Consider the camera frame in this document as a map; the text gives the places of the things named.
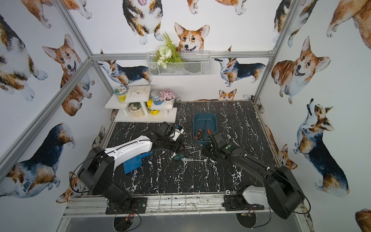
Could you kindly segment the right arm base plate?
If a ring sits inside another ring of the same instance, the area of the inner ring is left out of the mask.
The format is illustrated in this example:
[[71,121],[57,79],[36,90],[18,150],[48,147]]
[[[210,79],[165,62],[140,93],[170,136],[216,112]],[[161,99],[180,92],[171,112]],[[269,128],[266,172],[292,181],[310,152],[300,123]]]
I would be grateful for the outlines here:
[[222,206],[226,211],[249,211],[249,210],[264,210],[261,205],[249,204],[241,195],[224,195]]

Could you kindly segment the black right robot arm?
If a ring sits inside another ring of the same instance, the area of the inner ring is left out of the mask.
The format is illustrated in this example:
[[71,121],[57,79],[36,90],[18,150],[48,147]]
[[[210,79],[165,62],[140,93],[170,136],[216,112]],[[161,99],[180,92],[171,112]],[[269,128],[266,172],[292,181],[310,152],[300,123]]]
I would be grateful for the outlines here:
[[305,195],[291,170],[276,168],[228,142],[220,132],[208,135],[205,155],[218,161],[227,161],[253,175],[263,184],[269,207],[281,218],[287,219],[304,202]]

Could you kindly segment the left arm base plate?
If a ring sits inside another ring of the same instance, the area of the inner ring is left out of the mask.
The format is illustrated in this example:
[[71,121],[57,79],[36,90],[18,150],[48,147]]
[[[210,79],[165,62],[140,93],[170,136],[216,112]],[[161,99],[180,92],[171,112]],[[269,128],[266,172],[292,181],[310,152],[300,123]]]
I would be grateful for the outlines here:
[[134,197],[131,199],[126,199],[122,206],[107,200],[107,209],[105,213],[107,215],[129,213],[144,214],[146,212],[147,200],[148,198],[146,197]]

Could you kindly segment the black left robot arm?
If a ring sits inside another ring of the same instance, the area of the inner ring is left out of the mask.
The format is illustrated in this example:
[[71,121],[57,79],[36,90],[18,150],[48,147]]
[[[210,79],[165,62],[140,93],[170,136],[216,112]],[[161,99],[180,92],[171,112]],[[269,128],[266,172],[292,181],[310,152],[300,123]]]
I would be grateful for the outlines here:
[[101,195],[110,203],[123,208],[132,205],[132,196],[114,182],[114,174],[123,166],[126,174],[142,166],[142,159],[156,150],[168,150],[180,154],[185,149],[180,135],[182,126],[163,122],[152,132],[148,131],[138,138],[112,148],[93,148],[82,163],[77,177],[92,195]]

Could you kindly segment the clear handle screwdriver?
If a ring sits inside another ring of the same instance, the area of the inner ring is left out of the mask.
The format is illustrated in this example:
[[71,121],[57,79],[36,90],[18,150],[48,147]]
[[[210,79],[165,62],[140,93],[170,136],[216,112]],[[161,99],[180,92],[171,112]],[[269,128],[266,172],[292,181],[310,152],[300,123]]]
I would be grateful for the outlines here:
[[185,162],[192,162],[192,161],[206,162],[207,161],[207,160],[192,159],[192,158],[182,158],[181,160]]

